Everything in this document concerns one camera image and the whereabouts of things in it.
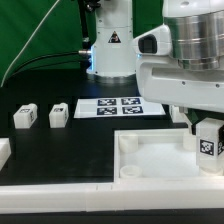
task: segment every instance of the black table surface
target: black table surface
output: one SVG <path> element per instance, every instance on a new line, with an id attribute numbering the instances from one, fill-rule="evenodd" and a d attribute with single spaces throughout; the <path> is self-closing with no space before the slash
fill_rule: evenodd
<path id="1" fill-rule="evenodd" d="M 0 138 L 10 138 L 12 155 L 0 172 L 0 186 L 113 182 L 115 130 L 186 127 L 173 124 L 168 114 L 73 118 L 78 99 L 134 96 L 139 96 L 136 83 L 94 83 L 78 70 L 29 71 L 10 78 L 0 89 Z M 68 123 L 51 129 L 49 113 L 62 102 L 69 105 Z M 30 129 L 15 129 L 13 114 L 30 103 L 38 106 L 38 119 Z M 215 209 L 1 215 L 0 223 L 223 223 L 223 214 Z"/>

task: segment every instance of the white paper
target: white paper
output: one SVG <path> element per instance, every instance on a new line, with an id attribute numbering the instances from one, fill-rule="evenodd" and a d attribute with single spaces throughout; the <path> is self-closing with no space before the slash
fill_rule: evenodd
<path id="1" fill-rule="evenodd" d="M 79 99 L 74 118 L 165 115 L 161 104 L 142 97 Z"/>

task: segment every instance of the green backdrop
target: green backdrop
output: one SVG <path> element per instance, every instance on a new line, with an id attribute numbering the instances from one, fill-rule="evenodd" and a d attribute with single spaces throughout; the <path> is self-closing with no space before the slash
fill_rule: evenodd
<path id="1" fill-rule="evenodd" d="M 39 22 L 56 0 L 1 0 L 0 1 L 0 80 L 6 69 L 22 49 Z M 134 36 L 162 23 L 162 0 L 133 0 Z M 92 41 L 95 39 L 94 15 L 88 15 Z M 33 41 L 21 55 L 17 67 L 31 58 L 68 52 L 81 48 L 81 27 L 77 0 L 61 0 L 48 17 Z M 53 68 L 77 68 L 77 64 Z"/>

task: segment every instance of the small white box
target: small white box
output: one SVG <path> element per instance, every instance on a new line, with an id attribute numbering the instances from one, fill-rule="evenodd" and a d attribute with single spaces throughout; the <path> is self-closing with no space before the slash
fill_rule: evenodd
<path id="1" fill-rule="evenodd" d="M 50 114 L 50 127 L 51 128 L 64 128 L 69 117 L 68 104 L 61 103 L 53 106 Z"/>
<path id="2" fill-rule="evenodd" d="M 23 105 L 13 115 L 13 118 L 16 129 L 30 128 L 37 119 L 37 105 L 35 104 Z"/>
<path id="3" fill-rule="evenodd" d="M 11 147 L 8 138 L 0 139 L 0 171 L 11 155 Z"/>
<path id="4" fill-rule="evenodd" d="M 185 123 L 184 113 L 180 113 L 179 107 L 170 105 L 169 112 L 173 123 Z"/>

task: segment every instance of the white tray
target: white tray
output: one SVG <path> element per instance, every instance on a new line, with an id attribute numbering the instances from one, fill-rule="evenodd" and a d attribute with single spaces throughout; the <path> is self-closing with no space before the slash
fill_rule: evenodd
<path id="1" fill-rule="evenodd" d="M 139 151 L 123 155 L 115 132 L 113 183 L 0 187 L 0 213 L 123 211 L 224 207 L 224 177 L 199 177 L 195 153 L 182 148 L 185 130 L 134 131 Z M 125 165 L 143 176 L 120 178 Z"/>

